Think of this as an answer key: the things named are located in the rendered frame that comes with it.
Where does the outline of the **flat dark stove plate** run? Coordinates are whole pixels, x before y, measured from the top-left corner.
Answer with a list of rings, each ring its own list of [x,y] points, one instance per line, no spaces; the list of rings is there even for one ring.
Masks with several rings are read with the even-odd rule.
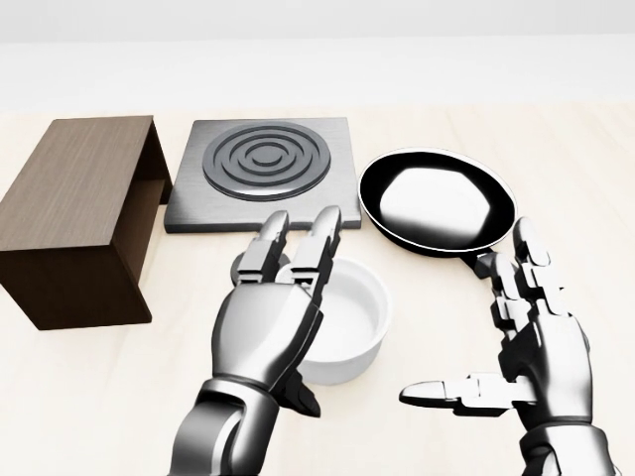
[[[361,212],[344,117],[196,120],[165,213],[169,233],[257,231],[275,211],[307,230],[329,205]]]

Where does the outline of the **brown wooden cabinet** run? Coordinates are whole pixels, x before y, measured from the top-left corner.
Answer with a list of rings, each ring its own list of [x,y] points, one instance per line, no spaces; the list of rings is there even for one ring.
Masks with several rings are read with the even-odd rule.
[[[172,181],[150,116],[54,120],[0,201],[0,285],[40,330],[148,323]]]

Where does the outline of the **white bowl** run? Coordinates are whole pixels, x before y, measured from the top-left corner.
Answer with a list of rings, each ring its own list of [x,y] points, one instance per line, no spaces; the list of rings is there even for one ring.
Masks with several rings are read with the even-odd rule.
[[[347,383],[366,372],[377,357],[391,324],[391,298],[367,266],[337,258],[320,310],[322,323],[299,371],[310,384]]]

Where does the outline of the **black frying pan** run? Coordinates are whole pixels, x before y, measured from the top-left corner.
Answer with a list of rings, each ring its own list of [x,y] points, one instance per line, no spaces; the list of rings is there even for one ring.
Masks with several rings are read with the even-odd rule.
[[[369,163],[358,181],[360,205],[390,241],[414,253],[459,258],[480,279],[489,276],[493,246],[518,213],[510,186],[466,155],[404,148]]]

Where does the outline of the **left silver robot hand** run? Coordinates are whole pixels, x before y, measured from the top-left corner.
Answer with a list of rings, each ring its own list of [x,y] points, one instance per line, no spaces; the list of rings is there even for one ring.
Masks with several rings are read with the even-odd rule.
[[[280,260],[289,214],[271,214],[241,255],[233,290],[224,299],[211,337],[212,375],[247,384],[281,407],[319,417],[320,406],[298,367],[313,344],[323,314],[322,292],[341,230],[338,206],[324,208],[293,260]]]

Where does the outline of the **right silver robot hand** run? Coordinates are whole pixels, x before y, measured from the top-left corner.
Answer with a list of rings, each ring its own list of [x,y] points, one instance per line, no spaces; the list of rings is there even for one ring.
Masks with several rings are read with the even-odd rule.
[[[567,311],[552,259],[529,218],[516,222],[513,241],[513,260],[501,253],[479,260],[495,296],[494,324],[504,334],[500,373],[413,384],[399,400],[464,417],[499,417],[516,410],[526,429],[589,424],[592,378],[585,334]]]

